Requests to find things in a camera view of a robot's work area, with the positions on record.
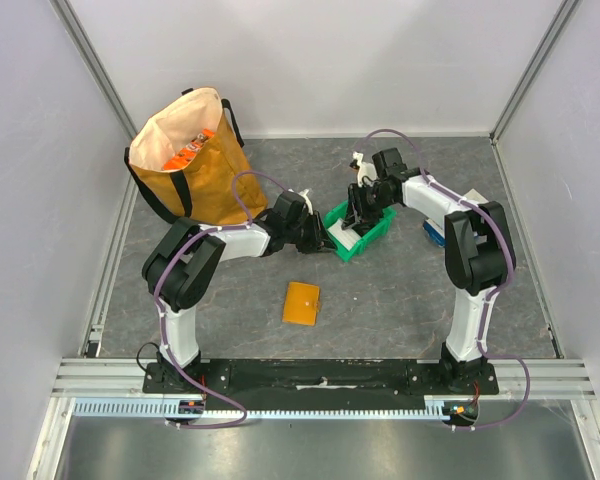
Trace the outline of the green plastic bin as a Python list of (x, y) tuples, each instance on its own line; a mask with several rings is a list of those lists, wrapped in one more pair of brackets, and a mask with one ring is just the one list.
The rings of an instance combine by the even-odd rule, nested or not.
[[(337, 207), (333, 208), (329, 211), (324, 218), (324, 226), (328, 231), (328, 228), (334, 224), (337, 219), (343, 219), (347, 208), (347, 202), (342, 202)], [(337, 250), (335, 254), (344, 262), (349, 262), (354, 256), (361, 255), (366, 248), (375, 240), (379, 239), (382, 236), (385, 236), (393, 219), (395, 218), (397, 212), (391, 208), (385, 208), (383, 210), (384, 217), (367, 233), (361, 236), (361, 240), (355, 245), (354, 249), (351, 251), (345, 250), (331, 235), (334, 239), (334, 242), (337, 244)]]

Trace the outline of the orange leather card holder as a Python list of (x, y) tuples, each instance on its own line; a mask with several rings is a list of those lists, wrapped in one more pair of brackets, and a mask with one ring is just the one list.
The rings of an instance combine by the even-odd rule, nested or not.
[(283, 305), (282, 321), (301, 326), (314, 326), (321, 309), (320, 287), (292, 281)]

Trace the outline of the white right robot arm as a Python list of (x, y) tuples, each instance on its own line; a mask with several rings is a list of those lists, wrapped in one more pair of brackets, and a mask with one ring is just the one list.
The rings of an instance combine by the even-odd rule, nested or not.
[(357, 179), (348, 187), (346, 212), (333, 235), (351, 246), (379, 226), (385, 209), (394, 205), (435, 221), (443, 230), (445, 270), (456, 292), (451, 329), (441, 347), (439, 384), (453, 394), (468, 387), (495, 392), (486, 333), (495, 300), (515, 270), (502, 205), (469, 200), (424, 169), (408, 168), (395, 148), (369, 162), (354, 152), (351, 166)]

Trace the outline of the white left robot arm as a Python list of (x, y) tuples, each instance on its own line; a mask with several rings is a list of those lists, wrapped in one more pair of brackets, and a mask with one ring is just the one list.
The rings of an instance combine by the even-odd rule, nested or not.
[(305, 193), (282, 192), (275, 204), (240, 224), (208, 225), (176, 220), (142, 267), (159, 314), (157, 363), (176, 391), (190, 392), (200, 380), (196, 306), (217, 267), (241, 258), (261, 258), (293, 245), (301, 254), (336, 249), (320, 213)]

